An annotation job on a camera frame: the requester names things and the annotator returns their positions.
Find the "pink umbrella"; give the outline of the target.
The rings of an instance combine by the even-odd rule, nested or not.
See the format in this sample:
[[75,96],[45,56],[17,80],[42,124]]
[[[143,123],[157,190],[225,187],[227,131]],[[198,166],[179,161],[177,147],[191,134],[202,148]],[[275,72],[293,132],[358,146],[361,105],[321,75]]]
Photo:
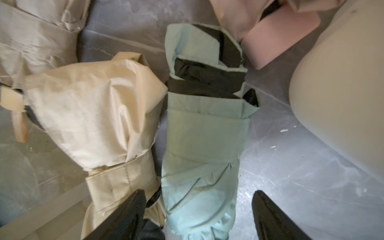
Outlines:
[[320,26],[320,11],[343,1],[211,1],[220,26],[244,50],[257,70]]

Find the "beige umbrella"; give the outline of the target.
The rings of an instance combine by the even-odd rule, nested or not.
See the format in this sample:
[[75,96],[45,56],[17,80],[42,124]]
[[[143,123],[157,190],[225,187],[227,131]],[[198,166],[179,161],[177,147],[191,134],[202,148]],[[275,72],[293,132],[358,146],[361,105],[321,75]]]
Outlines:
[[143,239],[161,239],[166,222],[152,146],[168,89],[139,53],[77,63],[25,80],[23,92],[1,87],[1,106],[29,112],[53,142],[88,173],[92,198],[87,237],[135,191],[146,196]]

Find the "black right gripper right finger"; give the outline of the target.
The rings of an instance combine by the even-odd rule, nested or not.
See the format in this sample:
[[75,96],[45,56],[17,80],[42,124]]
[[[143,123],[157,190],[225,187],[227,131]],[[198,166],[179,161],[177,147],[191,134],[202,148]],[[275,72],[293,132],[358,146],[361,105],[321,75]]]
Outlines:
[[254,222],[260,240],[311,240],[263,191],[252,199]]

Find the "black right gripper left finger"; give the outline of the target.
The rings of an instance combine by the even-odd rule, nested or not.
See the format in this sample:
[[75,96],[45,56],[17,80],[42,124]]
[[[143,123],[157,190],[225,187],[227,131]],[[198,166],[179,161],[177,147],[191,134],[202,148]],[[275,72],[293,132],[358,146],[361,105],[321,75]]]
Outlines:
[[135,191],[86,240],[136,240],[147,205],[144,190]]

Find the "mint green umbrella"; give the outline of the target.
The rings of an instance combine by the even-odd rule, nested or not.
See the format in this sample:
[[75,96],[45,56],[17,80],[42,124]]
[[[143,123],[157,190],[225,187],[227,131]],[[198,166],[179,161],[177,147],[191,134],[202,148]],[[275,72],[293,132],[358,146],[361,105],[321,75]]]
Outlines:
[[256,91],[245,90],[239,43],[224,29],[171,24],[165,50],[167,143],[162,193],[171,231],[185,240],[227,240],[236,219],[240,158]]

